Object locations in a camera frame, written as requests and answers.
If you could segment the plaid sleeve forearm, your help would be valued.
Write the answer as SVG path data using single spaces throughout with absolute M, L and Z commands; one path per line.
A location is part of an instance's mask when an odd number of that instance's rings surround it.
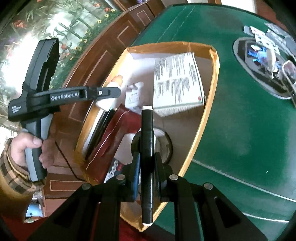
M 29 179 L 29 172 L 11 157 L 11 142 L 8 139 L 1 154 L 1 216 L 24 221 L 33 194 L 43 188 L 46 180 Z

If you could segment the person's left hand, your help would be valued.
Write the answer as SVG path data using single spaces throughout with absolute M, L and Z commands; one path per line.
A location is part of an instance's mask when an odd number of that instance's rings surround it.
M 54 164 L 55 142 L 52 138 L 41 140 L 30 133 L 21 132 L 11 141 L 10 154 L 12 160 L 20 167 L 27 169 L 25 149 L 41 148 L 42 152 L 39 161 L 43 168 L 48 168 Z

